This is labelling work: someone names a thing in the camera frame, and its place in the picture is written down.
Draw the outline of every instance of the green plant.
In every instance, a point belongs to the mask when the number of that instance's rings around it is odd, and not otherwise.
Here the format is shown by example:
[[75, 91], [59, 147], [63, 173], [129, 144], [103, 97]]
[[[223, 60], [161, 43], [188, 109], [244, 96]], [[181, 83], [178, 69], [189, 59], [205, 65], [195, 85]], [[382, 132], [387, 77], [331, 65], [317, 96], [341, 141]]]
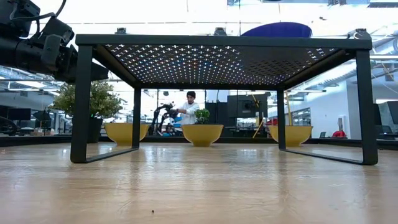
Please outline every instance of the green plant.
[[[90, 91], [90, 117], [111, 118], [122, 109], [121, 99], [116, 94], [110, 93], [113, 86], [107, 82], [91, 82]], [[64, 84], [60, 95], [54, 99], [53, 109], [63, 110], [67, 115], [73, 116], [75, 110], [75, 86]]]
[[208, 109], [196, 110], [195, 116], [197, 117], [197, 124], [207, 124], [209, 121], [210, 112]]

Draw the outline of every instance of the potted plant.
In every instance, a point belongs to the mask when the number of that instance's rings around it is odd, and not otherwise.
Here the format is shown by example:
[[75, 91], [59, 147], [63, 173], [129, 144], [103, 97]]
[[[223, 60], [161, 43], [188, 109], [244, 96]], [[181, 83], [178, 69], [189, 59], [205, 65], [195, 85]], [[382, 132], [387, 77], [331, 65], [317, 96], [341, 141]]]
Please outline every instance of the potted plant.
[[[122, 106], [120, 106], [121, 99], [118, 95], [110, 93], [112, 91], [113, 86], [108, 82], [91, 82], [87, 143], [97, 143], [103, 119], [112, 118], [122, 109]], [[67, 115], [73, 116], [75, 110], [75, 86], [66, 83], [62, 85], [60, 95], [55, 97], [51, 108], [63, 110]]]
[[209, 147], [220, 138], [224, 126], [208, 124], [210, 112], [207, 109], [196, 110], [196, 124], [182, 125], [182, 133], [194, 146]]

